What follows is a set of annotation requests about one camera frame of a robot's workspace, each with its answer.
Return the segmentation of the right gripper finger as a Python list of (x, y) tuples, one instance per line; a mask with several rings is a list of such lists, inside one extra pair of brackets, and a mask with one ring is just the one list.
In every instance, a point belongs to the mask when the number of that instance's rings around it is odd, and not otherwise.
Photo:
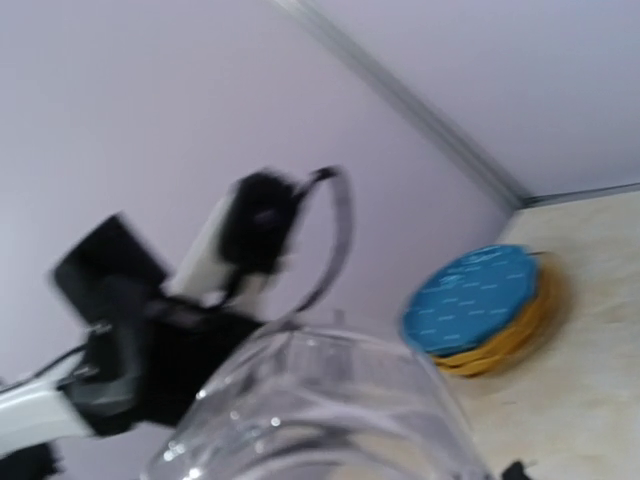
[(515, 461), (506, 467), (500, 476), (501, 480), (530, 480), (523, 462)]

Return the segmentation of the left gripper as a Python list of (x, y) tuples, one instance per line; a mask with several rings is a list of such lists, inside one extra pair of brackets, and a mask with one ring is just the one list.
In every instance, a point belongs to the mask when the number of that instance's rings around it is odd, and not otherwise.
[(165, 295), (166, 271), (120, 215), (80, 240), (52, 278), (88, 328), (80, 363), (58, 388), (100, 437), (141, 422), (176, 426), (261, 326), (226, 307)]

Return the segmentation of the yellow dotted plate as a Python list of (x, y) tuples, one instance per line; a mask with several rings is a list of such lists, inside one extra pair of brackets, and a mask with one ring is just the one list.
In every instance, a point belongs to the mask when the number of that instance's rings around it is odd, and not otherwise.
[(462, 377), (474, 377), (495, 371), (529, 344), (548, 321), (553, 310), (551, 281), (540, 276), (535, 298), (529, 301), (506, 328), (473, 350), (450, 357), (432, 355), (442, 371)]
[(474, 376), (474, 377), (481, 377), (481, 376), (496, 374), (514, 367), (519, 361), (524, 360), (527, 356), (532, 354), (536, 348), (538, 348), (541, 344), (543, 344), (547, 340), (547, 338), (551, 335), (552, 331), (554, 330), (554, 327), (556, 326), (559, 320), (559, 317), (561, 316), (562, 304), (564, 302), (564, 297), (565, 297), (565, 294), (562, 291), (551, 292), (551, 294), (552, 294), (552, 300), (553, 300), (553, 304), (552, 304), (553, 310), (551, 311), (551, 316), (548, 319), (548, 321), (544, 324), (543, 328), (534, 334), (531, 342), (527, 344), (520, 352), (512, 356), (504, 366), (499, 367), (495, 371), (492, 371), (483, 375), (479, 375), (479, 376)]

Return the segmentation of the clear glass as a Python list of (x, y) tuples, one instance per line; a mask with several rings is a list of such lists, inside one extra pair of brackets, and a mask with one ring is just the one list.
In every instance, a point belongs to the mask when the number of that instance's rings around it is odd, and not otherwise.
[(436, 366), (333, 326), (270, 325), (199, 389), (146, 479), (488, 479)]

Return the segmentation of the blue dotted plate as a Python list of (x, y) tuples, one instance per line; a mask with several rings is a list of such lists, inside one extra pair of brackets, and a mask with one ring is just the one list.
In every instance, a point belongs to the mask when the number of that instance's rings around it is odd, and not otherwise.
[(473, 350), (507, 326), (535, 297), (539, 266), (520, 245), (490, 245), (451, 261), (410, 297), (403, 339), (435, 356)]

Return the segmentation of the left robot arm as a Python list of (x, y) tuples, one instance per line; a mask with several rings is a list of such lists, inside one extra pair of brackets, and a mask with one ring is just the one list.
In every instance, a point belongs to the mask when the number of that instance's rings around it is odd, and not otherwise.
[(239, 273), (223, 252), (227, 230), (226, 221), (209, 219), (169, 275), (115, 215), (58, 262), (53, 281), (87, 336), (2, 388), (3, 478), (54, 475), (51, 445), (61, 438), (179, 423), (214, 371), (258, 328), (251, 314), (201, 302)]

